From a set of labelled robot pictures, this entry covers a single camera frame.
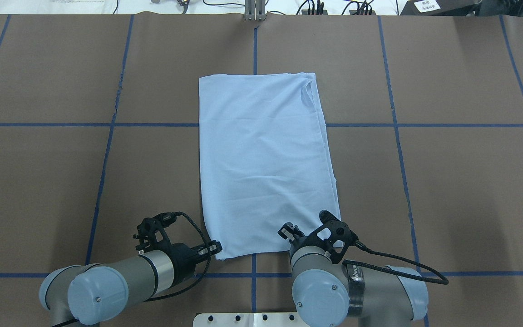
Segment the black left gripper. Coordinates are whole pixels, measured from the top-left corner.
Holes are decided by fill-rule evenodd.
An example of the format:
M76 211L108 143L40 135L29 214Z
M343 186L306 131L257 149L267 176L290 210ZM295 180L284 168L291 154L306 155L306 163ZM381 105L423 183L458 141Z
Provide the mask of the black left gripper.
M222 250L219 241L210 241L195 247L189 247L184 243L173 244L168 254L174 269L173 282L187 281L193 277L198 263L211 259Z

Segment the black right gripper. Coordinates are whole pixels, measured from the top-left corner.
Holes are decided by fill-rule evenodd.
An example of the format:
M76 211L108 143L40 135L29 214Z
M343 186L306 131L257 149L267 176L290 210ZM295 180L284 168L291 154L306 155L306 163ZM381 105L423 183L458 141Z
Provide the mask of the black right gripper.
M282 228L278 230L278 235L284 240L289 240L289 255L293 255L298 250L308 246L323 250L323 240L321 238L317 235L306 236L297 225L292 225L292 223L285 223Z

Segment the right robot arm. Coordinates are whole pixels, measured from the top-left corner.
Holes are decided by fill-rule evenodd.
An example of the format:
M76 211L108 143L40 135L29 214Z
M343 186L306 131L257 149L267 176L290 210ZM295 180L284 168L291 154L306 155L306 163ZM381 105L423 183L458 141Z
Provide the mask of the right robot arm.
M356 317L360 327L409 327L427 316L429 292L416 270L343 260L358 242L346 223L324 222L305 235L287 222L278 234L291 245L292 300L307 325L338 327Z

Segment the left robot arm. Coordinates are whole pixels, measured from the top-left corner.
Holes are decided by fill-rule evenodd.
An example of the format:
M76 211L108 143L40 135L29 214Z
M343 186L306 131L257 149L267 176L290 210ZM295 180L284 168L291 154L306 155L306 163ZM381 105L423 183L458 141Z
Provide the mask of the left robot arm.
M55 327L97 326L128 307L162 298L164 291L193 277L198 263L220 251L216 240L195 247L176 243L116 263L60 268L41 283L38 299Z

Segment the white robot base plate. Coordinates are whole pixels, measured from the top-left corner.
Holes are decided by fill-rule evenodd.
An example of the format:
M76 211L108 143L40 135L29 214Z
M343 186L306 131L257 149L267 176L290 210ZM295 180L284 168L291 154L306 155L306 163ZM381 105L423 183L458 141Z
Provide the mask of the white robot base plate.
M193 327L307 327L296 312L198 314Z

